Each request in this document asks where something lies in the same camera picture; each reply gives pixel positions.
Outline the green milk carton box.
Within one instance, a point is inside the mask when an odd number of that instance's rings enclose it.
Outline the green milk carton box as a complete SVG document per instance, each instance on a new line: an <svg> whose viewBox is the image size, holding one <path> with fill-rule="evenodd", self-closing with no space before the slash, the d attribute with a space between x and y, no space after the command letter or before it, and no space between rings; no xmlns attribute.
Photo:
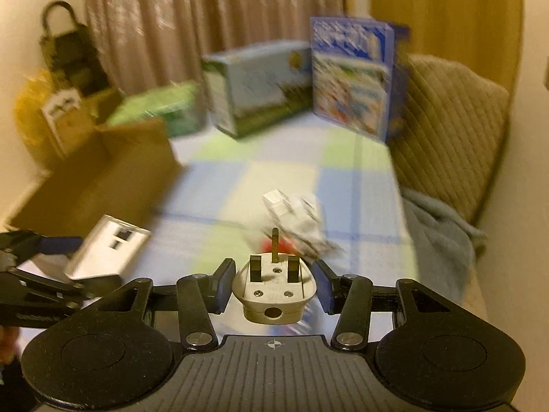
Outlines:
<svg viewBox="0 0 549 412"><path fill-rule="evenodd" d="M273 40L210 53L201 64L212 122L233 138L312 108L312 56L305 41Z"/></svg>

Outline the black folding step ladder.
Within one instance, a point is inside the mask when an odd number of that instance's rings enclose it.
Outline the black folding step ladder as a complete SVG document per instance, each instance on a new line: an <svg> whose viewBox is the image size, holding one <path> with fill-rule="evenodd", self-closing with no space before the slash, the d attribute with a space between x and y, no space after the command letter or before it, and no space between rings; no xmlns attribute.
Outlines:
<svg viewBox="0 0 549 412"><path fill-rule="evenodd" d="M73 24L72 31L52 34L48 16L55 8L63 8L68 12ZM43 35L39 44L56 89L76 88L82 96L88 97L110 86L89 28L78 20L68 2L50 2L42 11L41 22Z"/></svg>

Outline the yellow plastic bag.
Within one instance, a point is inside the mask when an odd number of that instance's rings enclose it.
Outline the yellow plastic bag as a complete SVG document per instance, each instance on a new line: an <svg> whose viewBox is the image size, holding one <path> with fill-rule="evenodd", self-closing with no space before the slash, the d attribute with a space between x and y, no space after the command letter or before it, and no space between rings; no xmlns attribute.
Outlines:
<svg viewBox="0 0 549 412"><path fill-rule="evenodd" d="M59 144L42 111L54 90L49 71L39 69L36 76L26 79L13 109L19 137L35 164L43 170L51 170L63 158Z"/></svg>

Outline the blue milk carton box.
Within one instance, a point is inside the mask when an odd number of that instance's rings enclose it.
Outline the blue milk carton box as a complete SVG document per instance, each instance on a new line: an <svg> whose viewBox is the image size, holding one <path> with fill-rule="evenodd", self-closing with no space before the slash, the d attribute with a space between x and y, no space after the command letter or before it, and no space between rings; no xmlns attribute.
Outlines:
<svg viewBox="0 0 549 412"><path fill-rule="evenodd" d="M314 113L386 142L401 127L409 27L353 17L313 17L310 27Z"/></svg>

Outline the red toy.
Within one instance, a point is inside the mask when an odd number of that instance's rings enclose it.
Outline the red toy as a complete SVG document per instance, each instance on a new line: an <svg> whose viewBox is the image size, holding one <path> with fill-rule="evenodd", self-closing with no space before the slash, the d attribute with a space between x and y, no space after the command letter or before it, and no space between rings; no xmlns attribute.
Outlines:
<svg viewBox="0 0 549 412"><path fill-rule="evenodd" d="M294 255L296 253L296 249L294 248L294 246L286 239L281 239L278 242L277 251L279 253L291 254L291 255ZM271 253L272 252L272 241L269 240L269 239L263 240L260 244L260 252L261 253Z"/></svg>

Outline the quilted tan cushion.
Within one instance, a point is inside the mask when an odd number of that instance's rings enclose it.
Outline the quilted tan cushion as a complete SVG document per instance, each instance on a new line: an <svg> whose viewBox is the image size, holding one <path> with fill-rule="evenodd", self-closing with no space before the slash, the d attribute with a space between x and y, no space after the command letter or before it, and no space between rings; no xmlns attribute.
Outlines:
<svg viewBox="0 0 549 412"><path fill-rule="evenodd" d="M389 141L399 185L473 221L502 152L509 110L502 85L457 61L410 55L403 127Z"/></svg>

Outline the green packaged carton stack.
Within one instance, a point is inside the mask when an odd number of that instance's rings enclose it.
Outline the green packaged carton stack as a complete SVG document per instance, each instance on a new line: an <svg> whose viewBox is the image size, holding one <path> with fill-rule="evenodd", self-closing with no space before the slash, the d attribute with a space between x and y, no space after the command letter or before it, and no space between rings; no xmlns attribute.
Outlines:
<svg viewBox="0 0 549 412"><path fill-rule="evenodd" d="M202 130L206 114L199 85L189 80L125 97L106 125L133 124L148 118L162 119L170 138Z"/></svg>

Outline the brown cardboard box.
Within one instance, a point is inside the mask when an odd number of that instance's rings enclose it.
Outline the brown cardboard box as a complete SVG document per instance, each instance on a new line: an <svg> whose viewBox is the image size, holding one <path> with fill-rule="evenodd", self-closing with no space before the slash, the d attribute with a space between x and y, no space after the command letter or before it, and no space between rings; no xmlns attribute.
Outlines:
<svg viewBox="0 0 549 412"><path fill-rule="evenodd" d="M25 194L5 227L85 237L104 215L143 227L181 171L162 120L100 127Z"/></svg>

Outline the white UK plug adapter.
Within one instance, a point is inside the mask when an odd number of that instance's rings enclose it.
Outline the white UK plug adapter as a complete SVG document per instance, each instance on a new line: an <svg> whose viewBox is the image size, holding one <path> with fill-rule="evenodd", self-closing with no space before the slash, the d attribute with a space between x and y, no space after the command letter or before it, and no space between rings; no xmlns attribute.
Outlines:
<svg viewBox="0 0 549 412"><path fill-rule="evenodd" d="M271 241L271 253L249 256L233 279L232 292L251 323L296 324L316 294L315 277L300 256L277 251L276 228Z"/></svg>

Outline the white crumpled charger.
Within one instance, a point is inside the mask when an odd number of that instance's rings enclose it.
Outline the white crumpled charger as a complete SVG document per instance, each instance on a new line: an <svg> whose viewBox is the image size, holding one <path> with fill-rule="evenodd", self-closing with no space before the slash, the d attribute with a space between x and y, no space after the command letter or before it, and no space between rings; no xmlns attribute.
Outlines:
<svg viewBox="0 0 549 412"><path fill-rule="evenodd" d="M262 200L273 225L298 254L317 259L340 249L328 240L324 208L314 194L286 195L272 190Z"/></svg>

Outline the grey blanket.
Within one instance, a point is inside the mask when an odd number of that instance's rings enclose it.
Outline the grey blanket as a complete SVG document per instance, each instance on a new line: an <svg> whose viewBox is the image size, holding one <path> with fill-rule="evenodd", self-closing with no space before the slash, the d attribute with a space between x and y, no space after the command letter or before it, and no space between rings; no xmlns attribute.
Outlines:
<svg viewBox="0 0 549 412"><path fill-rule="evenodd" d="M417 280L446 299L462 302L477 255L486 247L486 234L438 199L407 188L401 197L416 253Z"/></svg>

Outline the checkered bed sheet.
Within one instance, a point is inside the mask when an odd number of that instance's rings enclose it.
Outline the checkered bed sheet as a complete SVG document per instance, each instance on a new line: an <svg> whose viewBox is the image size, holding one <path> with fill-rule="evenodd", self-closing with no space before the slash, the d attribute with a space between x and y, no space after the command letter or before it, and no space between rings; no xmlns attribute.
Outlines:
<svg viewBox="0 0 549 412"><path fill-rule="evenodd" d="M208 128L168 139L149 121L95 133L8 215L12 230L87 235L109 215L151 235L127 278L171 284L283 244L338 273L410 277L460 301L475 230L399 188L388 148L306 114L247 139Z"/></svg>

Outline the brown curtain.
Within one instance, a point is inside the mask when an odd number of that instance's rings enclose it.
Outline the brown curtain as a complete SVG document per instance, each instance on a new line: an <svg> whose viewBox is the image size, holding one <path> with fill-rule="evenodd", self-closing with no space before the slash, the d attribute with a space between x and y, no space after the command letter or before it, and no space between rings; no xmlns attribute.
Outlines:
<svg viewBox="0 0 549 412"><path fill-rule="evenodd" d="M85 0L102 65L127 94L200 79L205 54L309 37L343 0Z"/></svg>

